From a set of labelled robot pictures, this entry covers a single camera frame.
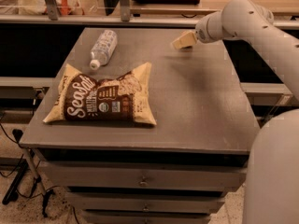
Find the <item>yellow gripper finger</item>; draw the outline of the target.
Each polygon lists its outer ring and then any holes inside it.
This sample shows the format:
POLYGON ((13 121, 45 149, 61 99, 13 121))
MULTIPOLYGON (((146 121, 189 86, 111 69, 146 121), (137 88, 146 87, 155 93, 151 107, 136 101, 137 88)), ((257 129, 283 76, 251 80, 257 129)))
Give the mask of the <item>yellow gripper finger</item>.
POLYGON ((187 47, 191 47, 197 43, 197 37, 194 31, 185 31, 176 38, 172 43, 172 47, 174 49, 184 49, 187 47))

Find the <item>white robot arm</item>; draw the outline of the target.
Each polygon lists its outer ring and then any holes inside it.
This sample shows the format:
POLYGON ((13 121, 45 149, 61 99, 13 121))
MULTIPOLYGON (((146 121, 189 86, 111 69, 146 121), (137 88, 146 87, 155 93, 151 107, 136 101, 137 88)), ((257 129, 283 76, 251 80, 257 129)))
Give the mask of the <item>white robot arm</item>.
MULTIPOLYGON (((284 85, 299 99, 299 40, 273 25, 273 13, 250 0, 232 0, 172 42, 175 49, 243 40, 262 58, 238 73, 243 81, 284 85)), ((242 224, 299 224, 299 111, 270 119, 252 144, 242 224)))

